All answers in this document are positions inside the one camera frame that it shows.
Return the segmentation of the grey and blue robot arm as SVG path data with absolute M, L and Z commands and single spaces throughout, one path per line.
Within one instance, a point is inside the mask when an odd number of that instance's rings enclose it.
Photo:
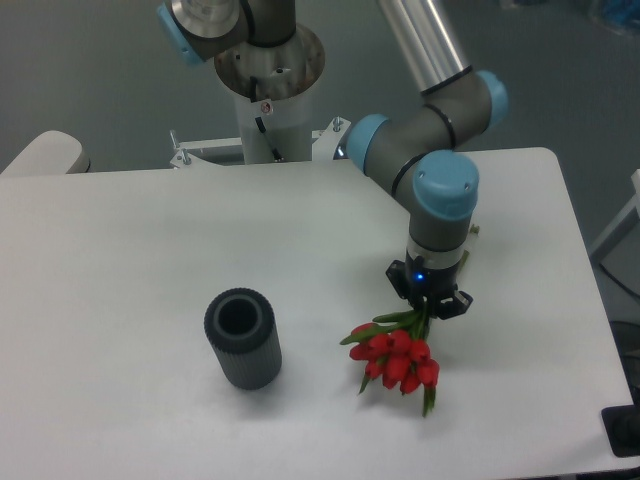
M 421 97 L 403 122 L 381 114 L 346 130 L 346 154 L 410 216 L 406 254 L 387 277 L 399 297 L 431 318 L 471 305 L 457 275 L 478 200 L 479 172 L 457 147 L 500 122 L 504 84 L 466 59 L 438 1 L 383 1 Z M 325 52 L 296 18 L 292 1 L 165 1 L 157 16 L 188 64 L 212 63 L 237 100 L 248 164 L 308 161 L 313 139 L 306 95 L 318 83 Z

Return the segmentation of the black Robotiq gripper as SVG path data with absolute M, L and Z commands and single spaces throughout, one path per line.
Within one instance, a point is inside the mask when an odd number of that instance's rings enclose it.
M 405 262 L 394 260 L 385 274 L 399 298 L 410 306 L 418 305 L 422 298 L 432 302 L 429 316 L 448 320 L 464 315 L 473 297 L 457 287 L 458 264 L 444 269 L 430 269 L 419 257 L 405 256 Z

